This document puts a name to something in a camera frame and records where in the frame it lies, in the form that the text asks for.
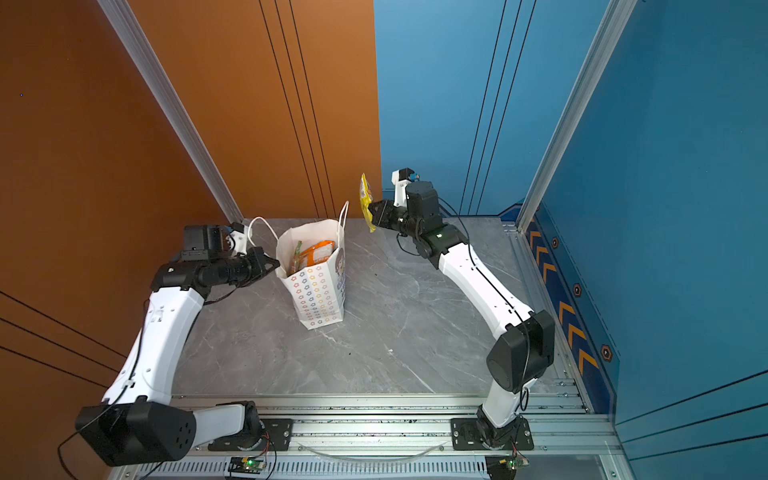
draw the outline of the robotic arm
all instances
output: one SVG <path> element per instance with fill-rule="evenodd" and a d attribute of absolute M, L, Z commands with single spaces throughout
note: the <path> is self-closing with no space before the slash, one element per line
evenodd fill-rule
<path fill-rule="evenodd" d="M 496 344 L 486 358 L 494 382 L 478 409 L 476 428 L 487 448 L 502 449 L 517 430 L 524 392 L 554 361 L 554 320 L 533 313 L 483 265 L 469 239 L 444 223 L 432 183 L 413 170 L 393 172 L 395 200 L 371 203 L 377 227 L 411 237 L 419 255 L 453 280 L 482 314 Z"/>
<path fill-rule="evenodd" d="M 184 250 L 155 274 L 144 326 L 118 377 L 101 404 L 83 408 L 75 420 L 107 465 L 179 460 L 192 447 L 229 435 L 252 437 L 254 444 L 261 438 L 252 402 L 195 412 L 168 404 L 182 347 L 211 287 L 249 286 L 279 265 L 262 247 L 248 248 L 239 223 L 185 227 Z"/>

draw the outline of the orange chevron arrow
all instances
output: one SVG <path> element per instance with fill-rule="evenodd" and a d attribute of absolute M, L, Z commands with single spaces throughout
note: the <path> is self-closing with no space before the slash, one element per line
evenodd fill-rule
<path fill-rule="evenodd" d="M 541 234 L 539 232 L 531 232 L 531 250 L 533 250 L 533 237 L 541 238 Z"/>
<path fill-rule="evenodd" d="M 599 369 L 597 360 L 593 359 L 592 356 L 589 353 L 586 353 L 584 350 L 579 349 L 578 350 L 578 371 L 579 373 L 584 376 L 584 361 L 587 360 L 589 363 L 594 365 L 596 369 Z"/>
<path fill-rule="evenodd" d="M 554 268 L 554 265 L 551 263 L 544 262 L 544 283 L 547 283 L 547 270 L 552 270 L 553 272 L 558 271 L 558 269 Z"/>
<path fill-rule="evenodd" d="M 568 345 L 570 345 L 571 348 L 574 346 L 574 333 L 585 340 L 587 339 L 586 335 L 584 335 L 584 332 L 576 328 L 573 323 L 571 323 L 568 325 Z"/>
<path fill-rule="evenodd" d="M 571 312 L 574 315 L 576 315 L 576 312 L 574 312 L 573 307 L 568 305 L 567 303 L 560 302 L 560 324 L 563 324 L 563 311 Z"/>
<path fill-rule="evenodd" d="M 536 247 L 536 265 L 540 263 L 542 253 L 549 253 L 549 250 L 546 247 Z"/>

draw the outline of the white paper bag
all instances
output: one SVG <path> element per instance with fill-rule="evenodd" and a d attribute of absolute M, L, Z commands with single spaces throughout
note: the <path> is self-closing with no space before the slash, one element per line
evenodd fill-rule
<path fill-rule="evenodd" d="M 309 330 L 341 322 L 344 317 L 344 227 L 348 210 L 349 202 L 346 202 L 338 220 L 305 223 L 301 227 L 288 229 L 277 240 L 275 258 L 280 261 L 280 266 L 275 274 L 290 292 L 299 321 Z M 296 244 L 300 240 L 306 248 L 324 240 L 333 240 L 336 249 L 325 262 L 307 266 L 288 276 L 286 269 L 293 262 Z"/>

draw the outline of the yellow snack package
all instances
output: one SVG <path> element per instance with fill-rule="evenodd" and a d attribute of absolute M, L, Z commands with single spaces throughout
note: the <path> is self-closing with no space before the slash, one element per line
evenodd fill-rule
<path fill-rule="evenodd" d="M 371 229 L 371 233 L 376 230 L 373 225 L 373 215 L 368 210 L 368 206 L 373 203 L 373 195 L 371 195 L 371 186 L 368 185 L 366 175 L 362 174 L 360 178 L 360 208 L 362 208 L 362 216 L 366 219 L 368 228 Z"/>

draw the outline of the item inside bag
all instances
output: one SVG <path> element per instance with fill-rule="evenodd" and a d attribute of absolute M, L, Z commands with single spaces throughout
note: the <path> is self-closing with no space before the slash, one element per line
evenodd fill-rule
<path fill-rule="evenodd" d="M 317 265 L 318 263 L 325 262 L 331 256 L 336 249 L 336 242 L 333 240 L 324 240 L 319 243 L 315 243 L 310 248 L 301 251 L 301 242 L 296 245 L 296 255 L 293 258 L 293 265 L 288 274 L 293 275 L 301 269 L 308 266 Z"/>

